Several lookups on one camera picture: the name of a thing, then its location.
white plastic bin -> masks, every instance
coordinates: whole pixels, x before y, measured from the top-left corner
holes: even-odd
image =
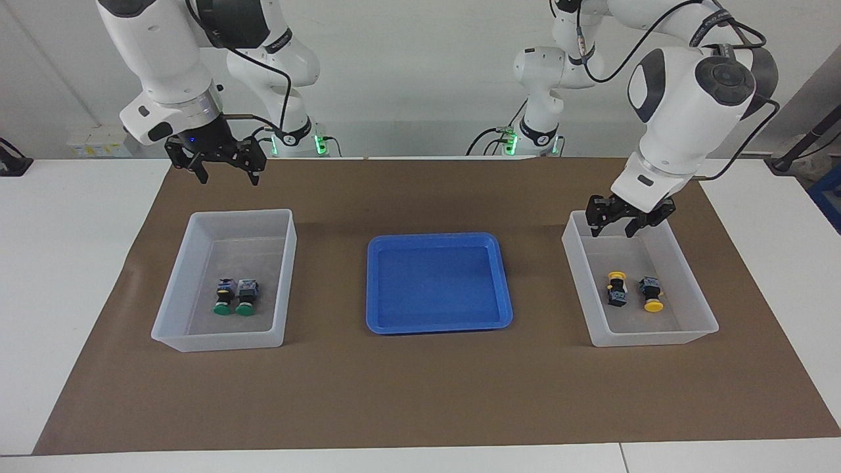
[[[630,219],[608,226],[593,238],[583,211],[573,212],[563,246],[578,291],[590,339],[596,347],[677,345],[718,332],[718,322],[692,274],[668,222],[625,236]],[[627,275],[628,302],[607,304],[608,273]],[[639,281],[659,279],[665,308],[652,314],[643,308]]]
[[[297,241],[291,210],[193,214],[152,338],[181,352],[282,345]],[[214,314],[219,279],[257,280],[253,316]]]

white table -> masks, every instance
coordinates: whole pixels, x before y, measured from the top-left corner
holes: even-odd
[[[722,162],[709,162],[712,173]],[[0,180],[0,454],[27,455],[149,211],[168,161],[41,161]],[[841,418],[841,236],[793,178],[737,163],[704,190],[809,375]],[[5,471],[810,471],[841,439],[2,458]]]

yellow cap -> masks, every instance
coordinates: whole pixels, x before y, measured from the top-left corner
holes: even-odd
[[[659,300],[647,300],[645,303],[645,310],[653,314],[660,312],[663,308],[663,302],[660,302]]]

brown table mat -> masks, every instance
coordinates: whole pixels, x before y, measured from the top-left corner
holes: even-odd
[[[697,184],[670,220],[721,331],[593,348],[560,236],[623,160],[272,162],[170,172],[35,454],[580,444],[841,436]],[[193,212],[289,208],[299,234],[281,348],[179,353],[150,330]],[[380,337],[377,235],[490,231],[514,322]]]

blue plastic tray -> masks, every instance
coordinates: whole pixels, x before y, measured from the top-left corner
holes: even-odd
[[[496,330],[513,317],[500,244],[489,233],[378,236],[368,245],[374,333]]]

